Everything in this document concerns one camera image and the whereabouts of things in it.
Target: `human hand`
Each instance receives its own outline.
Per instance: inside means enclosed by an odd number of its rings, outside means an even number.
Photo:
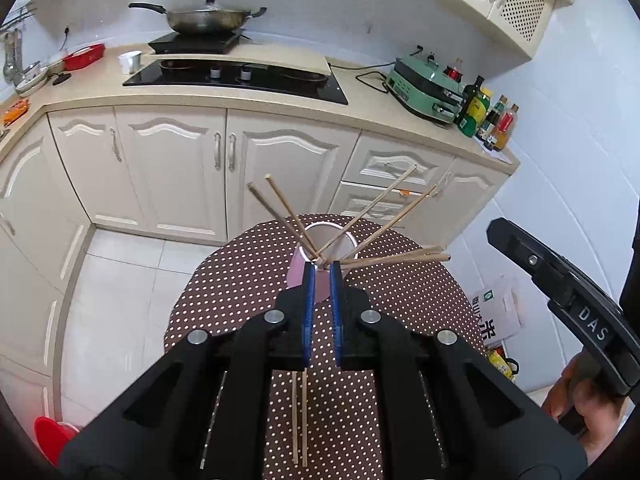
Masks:
[[[576,373],[578,358],[574,356],[562,376],[554,384],[542,403],[545,410],[556,421],[573,404],[584,418],[587,431],[580,437],[580,443],[587,453],[589,464],[606,449],[616,436],[624,416],[626,398],[612,400],[590,379],[576,384],[572,402],[569,399],[569,382]]]

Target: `screw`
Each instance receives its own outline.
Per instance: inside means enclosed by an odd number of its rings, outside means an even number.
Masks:
[[[284,312],[278,309],[268,310],[264,313],[264,320],[267,323],[279,323],[284,319]]]
[[[382,316],[380,316],[380,313],[377,310],[365,310],[360,314],[360,319],[365,323],[374,324],[379,322],[382,319]]]
[[[207,340],[207,337],[209,337],[209,333],[206,330],[199,328],[189,332],[187,335],[187,341],[192,345],[199,345],[204,343]]]
[[[438,332],[438,341],[443,345],[453,345],[458,340],[458,336],[451,330],[441,330]]]

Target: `round table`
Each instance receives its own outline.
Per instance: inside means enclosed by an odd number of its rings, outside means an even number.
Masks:
[[[350,217],[302,215],[303,223],[346,225]],[[358,242],[380,226],[359,220],[350,229]],[[167,351],[194,328],[213,335],[242,326],[273,307],[286,288],[296,240],[278,222],[259,224],[209,256],[196,269],[172,311],[164,335]],[[419,245],[388,230],[360,257],[386,256]],[[440,263],[393,264],[352,270],[346,283],[369,293],[372,306],[400,319],[416,332],[451,328],[478,351],[483,350],[471,307]],[[302,394],[298,385],[297,465],[292,460],[291,372],[274,370],[267,422],[265,479],[382,480],[382,459],[373,372],[341,372],[333,356],[330,300],[316,304],[312,360],[308,369],[308,468],[302,467],[300,443]]]

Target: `pink cup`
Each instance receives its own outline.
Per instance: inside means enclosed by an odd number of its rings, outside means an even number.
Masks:
[[[331,240],[342,229],[338,224],[331,222],[315,222],[306,226],[305,231],[309,234],[309,237],[314,241],[315,247],[318,249],[325,243]],[[331,256],[332,261],[340,260],[345,257],[354,248],[357,247],[357,243],[353,235],[350,232],[346,232],[334,243],[328,246],[323,252],[323,257]],[[296,251],[291,257],[291,263],[289,264],[289,271],[287,272],[287,288],[298,286],[302,284],[302,275],[305,272],[305,263],[312,261],[313,256],[307,254],[302,246],[298,245]],[[353,255],[353,258],[357,258],[358,253]],[[316,268],[316,297],[315,302],[320,303],[326,300],[331,294],[329,269]],[[349,269],[342,270],[342,277],[344,278],[349,273]]]

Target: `wok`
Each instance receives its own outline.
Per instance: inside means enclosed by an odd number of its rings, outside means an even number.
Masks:
[[[166,14],[166,20],[178,34],[197,36],[199,34],[217,34],[236,30],[242,27],[249,18],[263,15],[267,7],[261,7],[257,12],[250,10],[227,10],[215,6],[216,0],[207,0],[203,9],[196,10],[166,10],[163,6],[154,4],[129,4],[130,8],[149,9]]]

